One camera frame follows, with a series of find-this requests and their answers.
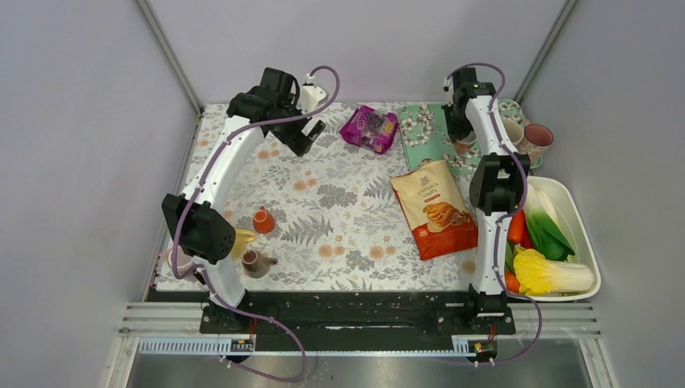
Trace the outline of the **small white-lined floral cup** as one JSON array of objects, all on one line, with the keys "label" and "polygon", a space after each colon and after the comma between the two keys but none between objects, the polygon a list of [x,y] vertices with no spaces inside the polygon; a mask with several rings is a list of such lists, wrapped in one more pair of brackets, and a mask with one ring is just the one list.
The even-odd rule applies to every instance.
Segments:
[{"label": "small white-lined floral cup", "polygon": [[457,139],[453,143],[453,147],[455,152],[460,155],[466,155],[476,144],[477,142],[477,135],[475,134],[474,131],[470,132],[468,136],[462,138],[462,139]]}]

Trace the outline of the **teal and cream mug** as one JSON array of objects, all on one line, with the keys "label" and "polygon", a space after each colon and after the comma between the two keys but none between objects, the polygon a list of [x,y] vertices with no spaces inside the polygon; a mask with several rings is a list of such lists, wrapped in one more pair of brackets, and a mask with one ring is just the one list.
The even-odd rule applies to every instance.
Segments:
[{"label": "teal and cream mug", "polygon": [[509,137],[511,143],[513,144],[514,147],[518,147],[519,143],[523,140],[524,138],[524,128],[523,126],[510,118],[502,117],[502,124],[503,127],[506,131],[507,136]]}]

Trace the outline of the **pink floral mug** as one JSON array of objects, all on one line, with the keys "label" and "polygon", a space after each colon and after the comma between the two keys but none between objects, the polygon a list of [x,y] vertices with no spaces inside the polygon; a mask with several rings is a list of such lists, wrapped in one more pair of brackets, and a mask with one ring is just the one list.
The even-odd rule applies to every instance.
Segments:
[{"label": "pink floral mug", "polygon": [[528,124],[523,129],[523,139],[517,145],[517,150],[529,157],[530,168],[535,169],[543,162],[543,154],[553,140],[553,133],[547,127],[541,124]]}]

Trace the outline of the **small orange mug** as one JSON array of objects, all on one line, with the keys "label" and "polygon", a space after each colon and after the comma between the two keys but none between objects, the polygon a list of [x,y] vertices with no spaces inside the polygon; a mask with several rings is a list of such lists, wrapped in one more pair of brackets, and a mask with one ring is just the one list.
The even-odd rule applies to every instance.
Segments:
[{"label": "small orange mug", "polygon": [[264,206],[253,214],[252,223],[254,230],[259,234],[269,234],[275,229],[275,219]]}]

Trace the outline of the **yellow mug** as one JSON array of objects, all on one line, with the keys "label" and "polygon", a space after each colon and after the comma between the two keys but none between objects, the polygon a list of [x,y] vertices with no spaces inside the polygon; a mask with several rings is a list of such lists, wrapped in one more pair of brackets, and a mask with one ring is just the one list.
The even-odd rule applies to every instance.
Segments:
[{"label": "yellow mug", "polygon": [[256,233],[253,230],[236,229],[233,248],[230,252],[232,259],[241,258],[247,251],[247,244],[256,239]]}]

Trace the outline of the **brown butterfly mug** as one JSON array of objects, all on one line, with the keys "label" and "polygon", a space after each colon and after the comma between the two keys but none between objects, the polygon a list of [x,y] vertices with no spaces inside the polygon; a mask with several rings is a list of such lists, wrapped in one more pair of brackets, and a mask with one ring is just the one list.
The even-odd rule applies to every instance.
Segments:
[{"label": "brown butterfly mug", "polygon": [[265,257],[253,250],[248,250],[242,255],[242,266],[247,275],[254,279],[264,277],[271,266],[277,265],[278,262],[275,258]]}]

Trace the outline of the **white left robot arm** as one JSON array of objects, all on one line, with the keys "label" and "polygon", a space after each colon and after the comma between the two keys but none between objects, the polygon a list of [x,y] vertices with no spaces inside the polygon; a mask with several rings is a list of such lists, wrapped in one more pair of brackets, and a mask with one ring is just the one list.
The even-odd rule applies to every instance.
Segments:
[{"label": "white left robot arm", "polygon": [[[321,70],[334,76],[331,92],[316,82],[315,74]],[[197,175],[179,194],[168,194],[162,201],[173,240],[174,276],[183,279],[198,272],[211,301],[222,307],[220,322],[232,332],[248,327],[251,312],[241,304],[246,289],[230,257],[237,231],[221,214],[224,203],[267,135],[298,157],[308,153],[325,124],[318,121],[308,133],[304,130],[313,116],[336,100],[339,90],[340,78],[330,66],[315,67],[303,82],[282,70],[265,68],[257,86],[230,100],[220,138]]]}]

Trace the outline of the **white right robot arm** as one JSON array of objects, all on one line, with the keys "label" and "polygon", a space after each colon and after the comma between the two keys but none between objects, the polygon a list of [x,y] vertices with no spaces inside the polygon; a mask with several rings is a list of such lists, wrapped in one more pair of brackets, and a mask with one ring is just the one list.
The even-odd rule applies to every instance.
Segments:
[{"label": "white right robot arm", "polygon": [[448,136],[462,141],[473,135],[481,160],[473,173],[469,199],[476,210],[478,266],[467,292],[463,320],[482,333],[506,313],[510,295],[504,282],[507,234],[527,198],[530,159],[515,151],[498,110],[500,86],[477,78],[479,63],[453,70],[443,85],[450,99],[443,105]]}]

